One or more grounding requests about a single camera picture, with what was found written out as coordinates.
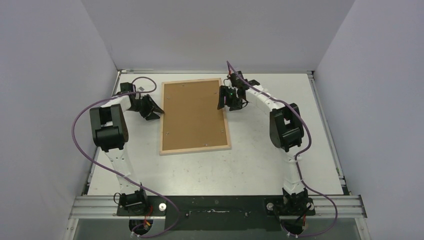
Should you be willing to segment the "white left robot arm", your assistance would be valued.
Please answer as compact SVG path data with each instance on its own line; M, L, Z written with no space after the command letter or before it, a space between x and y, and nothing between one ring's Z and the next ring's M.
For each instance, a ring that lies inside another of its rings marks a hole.
M136 112L147 121L158 120L164 111L149 94L136 92L131 82L120 84L119 96L89 111L92 138L108 157L119 183L118 210L144 215L151 209L146 191L135 174L126 144L129 131L124 118L126 111Z

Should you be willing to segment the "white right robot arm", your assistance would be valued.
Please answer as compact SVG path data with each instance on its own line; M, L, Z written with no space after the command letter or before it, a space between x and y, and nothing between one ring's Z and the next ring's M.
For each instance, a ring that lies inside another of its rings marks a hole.
M303 205L306 205L309 198L296 166L298 160L289 154L291 148L301 146L305 135L299 107L295 103L286 106L281 100L272 96L258 81L244 79L241 71L230 71L227 80L230 81L230 85L224 84L219 87L217 109L228 107L230 111L238 111L250 104L256 106L269 118L271 143L286 153L286 157L283 158L286 164L282 207L286 213L296 214Z

